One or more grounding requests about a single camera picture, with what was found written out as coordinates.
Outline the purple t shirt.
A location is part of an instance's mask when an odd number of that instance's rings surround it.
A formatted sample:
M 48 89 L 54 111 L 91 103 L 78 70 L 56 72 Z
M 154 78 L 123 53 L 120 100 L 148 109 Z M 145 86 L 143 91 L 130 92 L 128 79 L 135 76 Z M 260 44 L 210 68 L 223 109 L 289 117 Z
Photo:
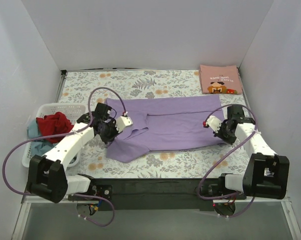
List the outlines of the purple t shirt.
M 149 152 L 181 151 L 222 142 L 203 122 L 210 113 L 224 119 L 218 95 L 153 99 L 108 98 L 118 113 L 126 109 L 133 124 L 107 147 L 106 156 L 129 163 Z

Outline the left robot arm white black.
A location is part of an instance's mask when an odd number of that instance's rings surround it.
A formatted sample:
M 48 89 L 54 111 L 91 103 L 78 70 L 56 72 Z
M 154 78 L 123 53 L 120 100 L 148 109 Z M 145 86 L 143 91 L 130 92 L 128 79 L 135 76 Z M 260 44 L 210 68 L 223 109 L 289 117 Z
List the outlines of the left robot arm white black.
M 59 203 L 68 195 L 96 195 L 93 178 L 85 174 L 67 175 L 66 170 L 81 149 L 99 135 L 105 144 L 114 140 L 133 123 L 125 111 L 118 118 L 110 116 L 112 107 L 99 103 L 84 113 L 67 133 L 57 136 L 57 145 L 42 155 L 34 155 L 28 166 L 26 190 L 36 196 Z

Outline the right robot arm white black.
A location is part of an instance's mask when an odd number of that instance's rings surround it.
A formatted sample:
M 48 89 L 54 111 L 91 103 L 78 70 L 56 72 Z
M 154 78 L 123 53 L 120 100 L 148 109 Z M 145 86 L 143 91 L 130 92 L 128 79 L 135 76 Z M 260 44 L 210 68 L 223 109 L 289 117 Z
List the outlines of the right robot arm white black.
M 203 122 L 204 128 L 211 128 L 214 136 L 232 145 L 236 140 L 239 144 L 224 155 L 218 163 L 222 163 L 229 155 L 239 148 L 244 148 L 249 161 L 243 175 L 226 173 L 218 178 L 217 191 L 220 196 L 203 196 L 202 186 L 209 169 L 200 180 L 196 194 L 203 200 L 221 200 L 244 194 L 247 197 L 258 197 L 282 200 L 286 196 L 290 161 L 286 156 L 278 155 L 272 150 L 258 130 L 258 121 L 254 113 L 246 116 L 244 111 L 249 108 L 242 104 L 226 104 L 227 117 L 217 118 L 211 112 Z

